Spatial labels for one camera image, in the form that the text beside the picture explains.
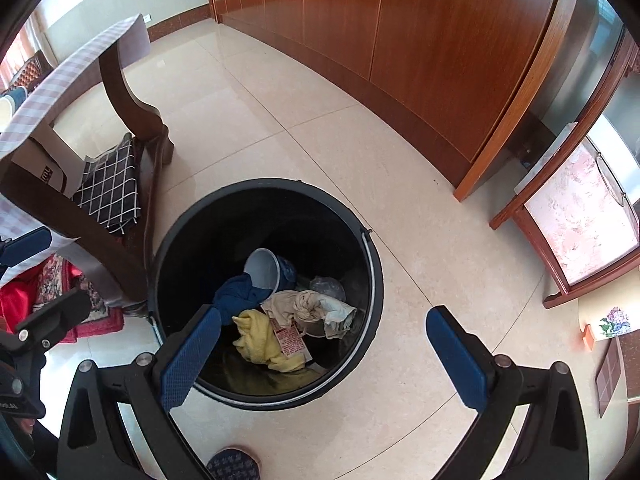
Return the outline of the blue cloth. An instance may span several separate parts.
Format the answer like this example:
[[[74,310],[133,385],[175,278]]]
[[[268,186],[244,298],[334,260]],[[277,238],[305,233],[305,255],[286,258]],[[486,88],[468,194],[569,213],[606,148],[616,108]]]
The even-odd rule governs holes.
[[[242,273],[230,278],[215,292],[212,306],[219,312],[221,324],[226,326],[243,311],[257,309],[270,295],[270,290],[254,287],[250,276]]]

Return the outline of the red snack carton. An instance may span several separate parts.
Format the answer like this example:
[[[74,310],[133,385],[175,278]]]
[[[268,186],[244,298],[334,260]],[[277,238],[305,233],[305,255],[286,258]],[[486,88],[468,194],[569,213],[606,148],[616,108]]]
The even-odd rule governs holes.
[[[292,323],[282,327],[275,318],[270,318],[274,336],[280,346],[281,352],[288,358],[302,356],[305,362],[312,360],[311,354],[303,341],[303,336],[299,333],[297,326]]]

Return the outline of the black trash bin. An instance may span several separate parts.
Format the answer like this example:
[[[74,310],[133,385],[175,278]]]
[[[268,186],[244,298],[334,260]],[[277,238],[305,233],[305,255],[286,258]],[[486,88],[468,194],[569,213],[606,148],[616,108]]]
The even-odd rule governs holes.
[[[354,310],[341,324],[294,323],[306,362],[278,372],[241,356],[232,318],[273,294],[309,290]],[[203,306],[219,309],[220,337],[194,388],[249,411],[298,408],[355,370],[378,330],[383,273],[369,229],[339,200],[302,181],[254,179],[208,194],[169,228],[152,265],[149,308],[160,341]]]

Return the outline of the yellow cloth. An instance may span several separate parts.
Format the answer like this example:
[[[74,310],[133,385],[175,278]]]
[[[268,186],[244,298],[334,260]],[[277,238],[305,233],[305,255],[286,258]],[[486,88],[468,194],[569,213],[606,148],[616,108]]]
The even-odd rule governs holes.
[[[277,373],[294,373],[305,367],[301,354],[286,356],[280,347],[268,315],[258,310],[245,310],[232,318],[240,334],[233,343],[242,358],[250,363],[265,365]]]

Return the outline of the blue slipper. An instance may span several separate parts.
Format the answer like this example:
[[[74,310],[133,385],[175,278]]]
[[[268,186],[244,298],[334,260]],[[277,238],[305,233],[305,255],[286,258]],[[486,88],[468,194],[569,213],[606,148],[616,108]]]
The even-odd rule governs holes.
[[[254,456],[242,448],[224,448],[206,464],[215,480],[260,480],[260,465]]]

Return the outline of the pink checkered tablecloth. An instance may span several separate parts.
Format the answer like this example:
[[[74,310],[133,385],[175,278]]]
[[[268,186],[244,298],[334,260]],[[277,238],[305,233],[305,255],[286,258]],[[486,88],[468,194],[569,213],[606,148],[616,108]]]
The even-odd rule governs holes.
[[[1,133],[1,159],[6,162],[11,155],[44,126],[54,122],[70,104],[82,96],[88,89],[98,84],[102,77],[99,69],[99,56],[111,46],[120,47],[122,62],[126,66],[147,56],[151,50],[151,41],[143,16],[130,16],[117,22],[98,36],[95,36],[65,61],[40,84],[13,115],[8,126]],[[1,278],[6,284],[27,271],[38,266],[60,249],[74,244],[78,236],[68,236],[61,228],[36,219],[9,195],[1,195],[1,236],[15,240],[34,229],[45,226],[51,231],[51,244],[30,258],[21,258],[15,266],[9,266]]]

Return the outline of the beige cloth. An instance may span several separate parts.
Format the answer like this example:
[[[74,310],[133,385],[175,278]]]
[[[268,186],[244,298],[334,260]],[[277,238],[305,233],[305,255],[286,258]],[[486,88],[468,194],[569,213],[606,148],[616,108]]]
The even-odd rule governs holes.
[[[279,328],[295,326],[303,335],[342,339],[351,329],[357,309],[314,290],[284,290],[260,306]]]

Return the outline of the wooden chair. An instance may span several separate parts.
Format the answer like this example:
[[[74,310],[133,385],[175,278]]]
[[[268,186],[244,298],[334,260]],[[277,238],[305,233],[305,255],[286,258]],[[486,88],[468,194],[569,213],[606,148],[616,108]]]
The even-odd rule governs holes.
[[[140,101],[122,72],[124,40],[98,57],[111,107],[126,131],[119,142],[80,163],[74,183],[54,188],[18,162],[1,166],[1,194],[62,240],[41,253],[77,268],[109,307],[137,309],[148,296],[155,202],[174,144],[160,112]]]

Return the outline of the red patterned rug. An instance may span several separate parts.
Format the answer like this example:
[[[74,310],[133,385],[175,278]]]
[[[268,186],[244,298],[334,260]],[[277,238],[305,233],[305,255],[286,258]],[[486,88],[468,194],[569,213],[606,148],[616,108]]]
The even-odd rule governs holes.
[[[122,310],[107,307],[81,270],[62,257],[53,255],[1,287],[1,329],[16,334],[17,325],[30,314],[75,287],[88,292],[91,311],[85,321],[67,332],[63,344],[117,333],[124,328]]]

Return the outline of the blue paper cup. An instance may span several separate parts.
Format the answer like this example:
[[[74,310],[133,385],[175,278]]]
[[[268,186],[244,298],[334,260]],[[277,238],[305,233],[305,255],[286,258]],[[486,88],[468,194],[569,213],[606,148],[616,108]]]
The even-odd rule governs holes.
[[[250,276],[254,287],[270,292],[293,289],[296,285],[294,266],[267,248],[257,248],[248,256],[244,272]]]

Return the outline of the cardboard box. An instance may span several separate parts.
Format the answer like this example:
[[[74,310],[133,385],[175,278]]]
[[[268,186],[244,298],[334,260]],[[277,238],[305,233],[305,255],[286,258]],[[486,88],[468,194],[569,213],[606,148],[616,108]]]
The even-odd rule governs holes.
[[[35,128],[12,162],[68,198],[80,187],[85,170],[85,161],[48,124]]]

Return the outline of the clear plastic bag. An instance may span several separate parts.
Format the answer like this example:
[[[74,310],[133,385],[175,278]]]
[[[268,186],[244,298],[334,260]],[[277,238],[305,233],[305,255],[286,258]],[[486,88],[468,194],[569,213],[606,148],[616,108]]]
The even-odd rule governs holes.
[[[340,281],[335,278],[322,278],[316,276],[309,282],[309,288],[319,294],[332,297],[334,299],[345,302],[346,292]]]

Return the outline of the wooden sofa bench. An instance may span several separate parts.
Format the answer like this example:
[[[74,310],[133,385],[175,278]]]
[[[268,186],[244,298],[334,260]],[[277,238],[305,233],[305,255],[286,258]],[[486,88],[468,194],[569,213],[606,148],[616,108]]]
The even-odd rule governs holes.
[[[53,67],[48,62],[41,50],[38,50],[17,71],[9,83],[9,90],[24,87],[28,93],[32,93],[53,72]]]

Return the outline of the long wooden sideboard cabinet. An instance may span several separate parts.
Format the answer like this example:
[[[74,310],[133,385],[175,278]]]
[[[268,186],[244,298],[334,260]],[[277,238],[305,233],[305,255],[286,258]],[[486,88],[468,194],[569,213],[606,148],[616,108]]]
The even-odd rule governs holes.
[[[577,0],[209,0],[326,77],[467,198],[560,52]]]

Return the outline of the black checkered cushion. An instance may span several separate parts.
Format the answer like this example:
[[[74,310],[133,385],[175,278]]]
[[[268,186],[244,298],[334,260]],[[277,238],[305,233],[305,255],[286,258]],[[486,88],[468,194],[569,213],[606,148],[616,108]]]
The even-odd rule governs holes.
[[[85,158],[81,185],[72,201],[107,232],[124,236],[142,214],[136,171],[134,136],[127,132],[119,144]]]

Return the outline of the wooden framed pink stool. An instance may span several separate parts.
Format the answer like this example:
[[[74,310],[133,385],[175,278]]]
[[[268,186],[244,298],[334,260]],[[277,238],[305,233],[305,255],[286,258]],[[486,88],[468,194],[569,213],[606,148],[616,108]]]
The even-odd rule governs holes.
[[[639,46],[623,30],[574,122],[489,222],[511,220],[558,290],[552,309],[610,284],[639,265]]]

